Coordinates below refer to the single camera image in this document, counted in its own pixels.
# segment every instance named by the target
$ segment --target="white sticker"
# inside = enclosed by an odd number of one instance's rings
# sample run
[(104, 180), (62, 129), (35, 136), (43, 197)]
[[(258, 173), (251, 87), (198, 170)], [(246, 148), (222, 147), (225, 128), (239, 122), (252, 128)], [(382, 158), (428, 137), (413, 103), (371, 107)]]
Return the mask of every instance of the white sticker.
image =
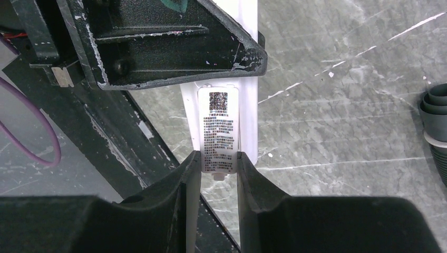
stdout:
[(236, 173), (239, 91), (234, 87), (199, 89), (202, 172)]

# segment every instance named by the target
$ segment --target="triangular black bracket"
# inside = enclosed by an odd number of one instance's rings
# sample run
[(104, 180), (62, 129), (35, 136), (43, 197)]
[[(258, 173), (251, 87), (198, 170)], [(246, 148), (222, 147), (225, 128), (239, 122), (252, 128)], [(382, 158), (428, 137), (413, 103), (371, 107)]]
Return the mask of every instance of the triangular black bracket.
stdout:
[(139, 90), (267, 70), (263, 47), (212, 0), (57, 4), (91, 87)]

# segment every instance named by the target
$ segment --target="qr code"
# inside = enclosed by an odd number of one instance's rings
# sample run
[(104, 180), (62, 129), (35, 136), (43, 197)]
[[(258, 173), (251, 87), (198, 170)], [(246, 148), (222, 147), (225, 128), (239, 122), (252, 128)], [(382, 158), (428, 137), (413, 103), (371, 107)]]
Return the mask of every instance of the qr code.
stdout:
[(227, 92), (210, 92), (210, 111), (227, 110), (228, 93)]

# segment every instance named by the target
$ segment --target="red wire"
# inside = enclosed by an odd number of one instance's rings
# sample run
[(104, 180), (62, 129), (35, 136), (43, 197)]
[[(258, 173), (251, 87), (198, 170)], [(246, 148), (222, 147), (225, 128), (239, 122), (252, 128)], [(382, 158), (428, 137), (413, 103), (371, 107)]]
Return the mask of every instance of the red wire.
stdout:
[(19, 34), (5, 33), (3, 36), (7, 39), (10, 39), (10, 38), (18, 38), (18, 37), (27, 37), (28, 34), (26, 34), (26, 33), (19, 33)]

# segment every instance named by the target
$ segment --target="gray floor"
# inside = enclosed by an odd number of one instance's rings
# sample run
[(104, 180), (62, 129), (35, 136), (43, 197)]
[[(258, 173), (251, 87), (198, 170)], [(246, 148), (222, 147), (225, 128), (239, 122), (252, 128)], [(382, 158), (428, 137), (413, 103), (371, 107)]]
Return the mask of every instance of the gray floor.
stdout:
[[(13, 58), (0, 44), (0, 70)], [(0, 76), (10, 81), (3, 72)], [(53, 147), (44, 128), (19, 100), (1, 87), (0, 119), (37, 156), (53, 159)], [(62, 149), (61, 163), (52, 168), (30, 160), (0, 133), (0, 197), (88, 194), (120, 202), (118, 193), (54, 122), (50, 122)]]
[[(445, 11), (441, 0), (259, 0), (269, 54), (259, 171), (294, 195), (409, 199), (447, 250), (447, 189), (416, 109), (447, 82)], [(183, 160), (192, 145), (179, 87), (133, 96)], [(235, 177), (203, 175), (202, 193), (239, 240)]]

